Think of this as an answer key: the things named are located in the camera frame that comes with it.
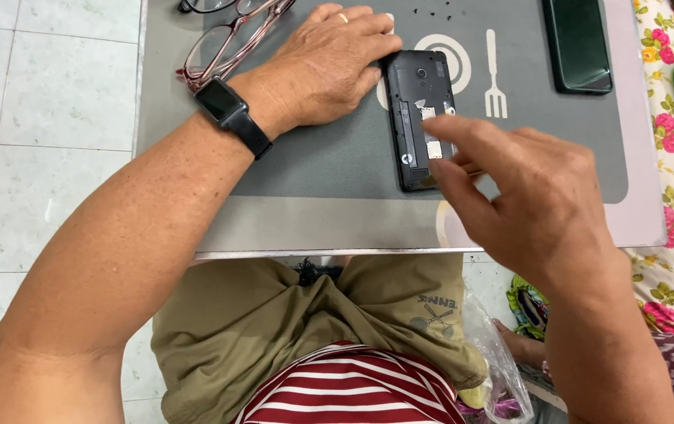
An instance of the watch face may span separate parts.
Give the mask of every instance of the watch face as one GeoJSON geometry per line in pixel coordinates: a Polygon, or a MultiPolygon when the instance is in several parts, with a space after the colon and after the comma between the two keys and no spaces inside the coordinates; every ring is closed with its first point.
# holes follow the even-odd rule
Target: watch face
{"type": "Polygon", "coordinates": [[[195,94],[195,98],[201,107],[207,110],[219,123],[222,123],[240,108],[245,107],[238,95],[216,78],[204,85],[195,94]]]}

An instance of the clear plastic bag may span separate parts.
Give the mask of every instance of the clear plastic bag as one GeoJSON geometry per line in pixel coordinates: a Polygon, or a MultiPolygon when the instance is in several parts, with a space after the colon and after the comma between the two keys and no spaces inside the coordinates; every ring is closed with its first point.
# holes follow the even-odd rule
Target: clear plastic bag
{"type": "Polygon", "coordinates": [[[462,307],[465,340],[483,355],[489,376],[483,382],[483,411],[464,413],[474,424],[524,424],[533,418],[529,392],[510,350],[476,296],[465,290],[462,307]]]}

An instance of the striped shirt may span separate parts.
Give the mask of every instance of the striped shirt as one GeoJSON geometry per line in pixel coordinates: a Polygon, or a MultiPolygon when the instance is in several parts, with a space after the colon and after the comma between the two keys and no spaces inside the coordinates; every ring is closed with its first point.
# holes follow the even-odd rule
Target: striped shirt
{"type": "Polygon", "coordinates": [[[464,424],[457,393],[419,358],[351,342],[305,355],[258,388],[233,424],[464,424]]]}

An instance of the watch strap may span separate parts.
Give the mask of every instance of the watch strap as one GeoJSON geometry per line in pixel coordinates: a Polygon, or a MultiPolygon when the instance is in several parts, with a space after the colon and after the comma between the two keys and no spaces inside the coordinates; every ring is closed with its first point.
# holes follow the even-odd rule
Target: watch strap
{"type": "Polygon", "coordinates": [[[256,156],[261,159],[271,149],[271,142],[264,131],[251,119],[247,111],[239,113],[228,124],[230,131],[235,133],[256,156]]]}

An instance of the floral fabric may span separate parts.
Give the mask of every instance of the floral fabric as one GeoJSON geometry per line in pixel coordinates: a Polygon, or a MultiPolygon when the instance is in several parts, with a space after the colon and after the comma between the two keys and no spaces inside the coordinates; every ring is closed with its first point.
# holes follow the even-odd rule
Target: floral fabric
{"type": "Polygon", "coordinates": [[[649,326],[674,334],[674,10],[670,0],[635,0],[667,224],[664,247],[628,249],[636,298],[649,326]]]}

